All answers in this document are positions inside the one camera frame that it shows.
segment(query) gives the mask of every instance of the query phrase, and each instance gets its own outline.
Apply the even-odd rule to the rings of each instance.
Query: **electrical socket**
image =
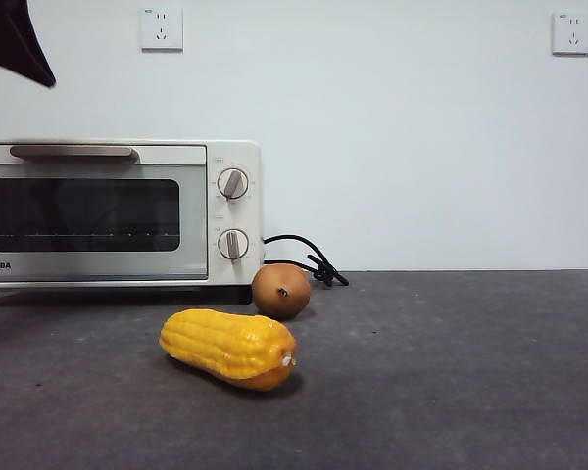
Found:
[[[180,8],[145,8],[140,14],[141,48],[183,50],[183,10]]]
[[[556,12],[552,16],[551,50],[556,55],[588,55],[588,14]]]

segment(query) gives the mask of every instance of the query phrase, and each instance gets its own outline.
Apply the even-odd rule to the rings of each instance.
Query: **white toaster oven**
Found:
[[[252,142],[0,142],[0,289],[249,286],[261,227]]]

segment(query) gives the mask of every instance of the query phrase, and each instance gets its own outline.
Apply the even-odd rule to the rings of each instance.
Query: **white knob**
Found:
[[[248,237],[241,230],[226,230],[220,235],[218,248],[223,257],[240,259],[248,251]]]
[[[241,169],[226,169],[220,173],[218,189],[227,199],[241,198],[248,189],[248,177]]]

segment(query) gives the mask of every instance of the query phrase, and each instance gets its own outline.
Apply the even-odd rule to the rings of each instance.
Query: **power cord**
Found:
[[[310,247],[312,250],[316,252],[319,256],[319,259],[314,255],[307,255],[307,259],[313,261],[318,267],[311,267],[307,266],[306,264],[302,264],[298,261],[292,261],[290,259],[267,259],[264,261],[264,264],[277,264],[277,263],[288,263],[288,264],[295,264],[302,269],[306,269],[313,273],[314,278],[320,282],[323,282],[326,286],[330,287],[333,285],[333,278],[337,279],[343,286],[348,286],[349,281],[338,272],[335,267],[328,261],[325,255],[322,254],[320,249],[310,242],[308,239],[303,238],[299,235],[276,235],[274,237],[269,237],[264,240],[264,244],[268,244],[271,242],[276,242],[278,240],[297,240],[299,242],[303,242],[305,245]]]

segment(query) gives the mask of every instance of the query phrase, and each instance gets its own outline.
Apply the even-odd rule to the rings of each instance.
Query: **glass window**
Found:
[[[0,252],[169,252],[179,219],[169,179],[0,179]]]

